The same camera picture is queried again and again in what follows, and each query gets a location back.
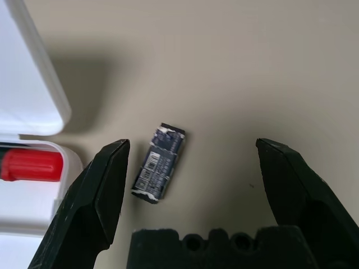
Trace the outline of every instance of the red cap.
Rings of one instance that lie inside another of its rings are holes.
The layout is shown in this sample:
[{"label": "red cap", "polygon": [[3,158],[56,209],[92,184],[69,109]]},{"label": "red cap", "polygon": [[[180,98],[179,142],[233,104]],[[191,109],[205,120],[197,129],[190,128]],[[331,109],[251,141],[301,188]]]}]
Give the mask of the red cap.
[{"label": "red cap", "polygon": [[10,149],[1,162],[0,178],[51,181],[60,180],[63,160],[59,152]]}]

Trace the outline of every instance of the beige table surface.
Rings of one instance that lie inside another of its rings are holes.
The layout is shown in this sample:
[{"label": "beige table surface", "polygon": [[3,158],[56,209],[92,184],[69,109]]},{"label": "beige table surface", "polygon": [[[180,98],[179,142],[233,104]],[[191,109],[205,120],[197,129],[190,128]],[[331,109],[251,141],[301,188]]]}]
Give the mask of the beige table surface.
[{"label": "beige table surface", "polygon": [[[131,140],[114,244],[95,268],[125,268],[132,231],[274,225],[255,147],[292,146],[359,221],[357,0],[26,0],[73,108],[42,139],[88,163]],[[130,186],[156,127],[188,132],[167,195]]]}]

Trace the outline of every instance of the printed label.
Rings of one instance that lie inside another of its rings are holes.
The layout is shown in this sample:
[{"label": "printed label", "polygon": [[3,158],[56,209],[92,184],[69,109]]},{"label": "printed label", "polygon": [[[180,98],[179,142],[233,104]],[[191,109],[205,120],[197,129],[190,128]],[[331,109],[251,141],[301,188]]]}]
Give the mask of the printed label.
[{"label": "printed label", "polygon": [[143,180],[142,178],[139,178],[135,184],[135,187],[138,189],[141,189],[142,191],[145,191],[148,185],[148,181]]},{"label": "printed label", "polygon": [[140,174],[140,178],[146,179],[146,180],[150,180],[152,175],[152,172],[146,169],[143,169],[141,174]]},{"label": "printed label", "polygon": [[161,157],[161,155],[159,155],[156,152],[151,151],[144,168],[147,170],[153,171],[156,168],[156,165],[157,165],[160,157]]}]

